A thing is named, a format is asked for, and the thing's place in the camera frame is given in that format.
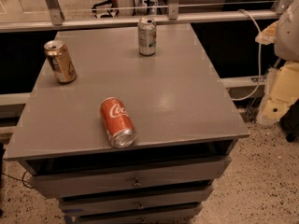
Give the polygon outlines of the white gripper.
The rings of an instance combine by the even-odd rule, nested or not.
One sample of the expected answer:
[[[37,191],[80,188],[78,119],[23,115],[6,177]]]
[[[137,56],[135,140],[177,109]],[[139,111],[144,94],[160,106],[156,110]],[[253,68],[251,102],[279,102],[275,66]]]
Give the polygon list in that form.
[[[277,21],[271,23],[255,37],[255,41],[262,45],[274,43],[277,26]],[[256,122],[264,126],[274,125],[298,99],[299,63],[285,62],[279,69],[270,68]]]

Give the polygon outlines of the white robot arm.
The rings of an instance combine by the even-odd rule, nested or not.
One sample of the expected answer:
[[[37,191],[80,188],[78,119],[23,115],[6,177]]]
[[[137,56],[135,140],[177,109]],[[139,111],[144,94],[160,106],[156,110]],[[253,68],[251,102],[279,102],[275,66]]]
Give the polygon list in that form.
[[[279,20],[263,29],[255,41],[261,45],[273,43],[275,54],[285,61],[279,69],[269,69],[256,117],[259,124],[270,126],[299,99],[299,0],[293,0]]]

